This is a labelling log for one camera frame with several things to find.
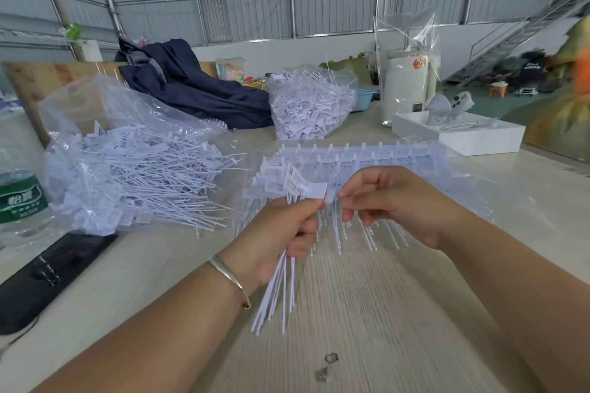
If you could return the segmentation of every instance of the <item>metal staircase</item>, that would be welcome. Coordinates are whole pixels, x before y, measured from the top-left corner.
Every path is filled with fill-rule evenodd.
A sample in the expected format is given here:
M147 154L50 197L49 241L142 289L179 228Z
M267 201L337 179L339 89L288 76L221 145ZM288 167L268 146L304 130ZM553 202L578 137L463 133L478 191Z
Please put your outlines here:
M588 2L590 0L551 0L544 9L530 17L526 23L519 23L504 30L502 27L506 24L518 22L516 17L508 19L472 45L467 65L446 80L459 82L459 86L469 84L476 77L491 70L498 61L509 56L516 47L533 35L557 19L571 15Z

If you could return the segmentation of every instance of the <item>bracelet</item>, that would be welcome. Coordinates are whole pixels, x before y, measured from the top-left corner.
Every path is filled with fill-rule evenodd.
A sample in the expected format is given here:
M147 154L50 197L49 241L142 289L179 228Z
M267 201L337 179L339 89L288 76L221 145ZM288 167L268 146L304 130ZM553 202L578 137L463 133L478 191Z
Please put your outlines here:
M242 294L244 294L244 297L246 298L246 302L243 304L243 307L244 309L250 309L250 306L252 306L252 303L250 303L250 298L248 297L248 294L242 285L240 285L240 282L235 278L230 268L227 267L225 263L217 257L217 255L213 255L211 258L209 258L209 262L211 263L211 266L219 270L229 281L240 288L240 291L242 291Z

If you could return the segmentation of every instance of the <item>phone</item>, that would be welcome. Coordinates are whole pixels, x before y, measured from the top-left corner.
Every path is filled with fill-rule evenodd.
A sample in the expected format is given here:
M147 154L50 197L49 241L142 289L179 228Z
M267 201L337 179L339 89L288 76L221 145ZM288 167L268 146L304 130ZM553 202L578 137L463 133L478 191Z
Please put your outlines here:
M0 335L33 322L118 236L68 233L0 285Z

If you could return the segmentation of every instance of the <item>hand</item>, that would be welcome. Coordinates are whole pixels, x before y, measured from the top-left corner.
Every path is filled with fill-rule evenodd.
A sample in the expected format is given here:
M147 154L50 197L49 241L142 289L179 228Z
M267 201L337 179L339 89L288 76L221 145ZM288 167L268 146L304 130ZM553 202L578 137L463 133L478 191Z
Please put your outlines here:
M285 198L268 202L219 258L233 271L248 293L273 277L278 258L303 258L316 242L316 211L322 199L288 204Z
M473 214L403 166L361 169L344 184L339 198L343 221L350 221L355 210L365 226L392 219L431 248L439 248L446 231Z

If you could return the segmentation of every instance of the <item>green floor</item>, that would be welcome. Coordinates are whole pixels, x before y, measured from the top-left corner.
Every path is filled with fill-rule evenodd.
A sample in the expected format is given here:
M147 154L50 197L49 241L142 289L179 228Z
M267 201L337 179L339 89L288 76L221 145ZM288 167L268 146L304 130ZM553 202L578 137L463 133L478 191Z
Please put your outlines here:
M536 96L516 96L510 92L504 98L500 98L497 93L492 98L488 98L488 87L458 88L457 86L448 86L446 84L438 87L438 90L443 92L448 99L452 99L460 91L469 91L471 93L471 99L475 102L475 106L469 112L490 118L501 118L515 109L519 109L540 99L555 98L552 93L540 93Z

